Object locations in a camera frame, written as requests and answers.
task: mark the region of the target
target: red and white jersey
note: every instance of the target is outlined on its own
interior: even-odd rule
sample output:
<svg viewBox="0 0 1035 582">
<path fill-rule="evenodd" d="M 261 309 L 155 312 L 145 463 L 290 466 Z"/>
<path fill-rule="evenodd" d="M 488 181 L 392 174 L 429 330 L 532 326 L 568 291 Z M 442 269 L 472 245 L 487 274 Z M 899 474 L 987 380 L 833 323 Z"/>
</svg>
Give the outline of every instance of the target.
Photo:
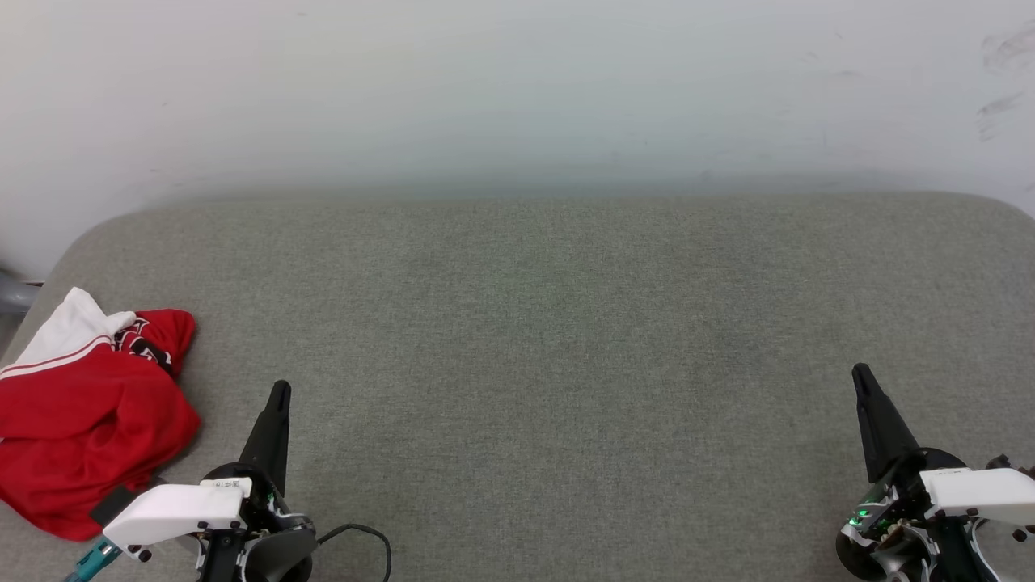
<svg viewBox="0 0 1035 582">
<path fill-rule="evenodd" d="M 90 510 L 146 488 L 198 430 L 175 382 L 194 330 L 187 312 L 109 316 L 72 288 L 0 370 L 0 499 L 60 537 L 100 533 Z"/>
</svg>

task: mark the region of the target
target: white label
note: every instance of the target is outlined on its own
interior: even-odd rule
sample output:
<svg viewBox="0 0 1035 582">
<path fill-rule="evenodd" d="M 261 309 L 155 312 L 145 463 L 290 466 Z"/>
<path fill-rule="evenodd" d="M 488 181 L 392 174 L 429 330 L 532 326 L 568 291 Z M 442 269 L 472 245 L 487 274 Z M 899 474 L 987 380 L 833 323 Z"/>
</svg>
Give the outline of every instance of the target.
<svg viewBox="0 0 1035 582">
<path fill-rule="evenodd" d="M 240 489 L 245 497 L 252 495 L 252 477 L 206 478 L 199 484 L 202 487 L 233 487 Z"/>
</svg>

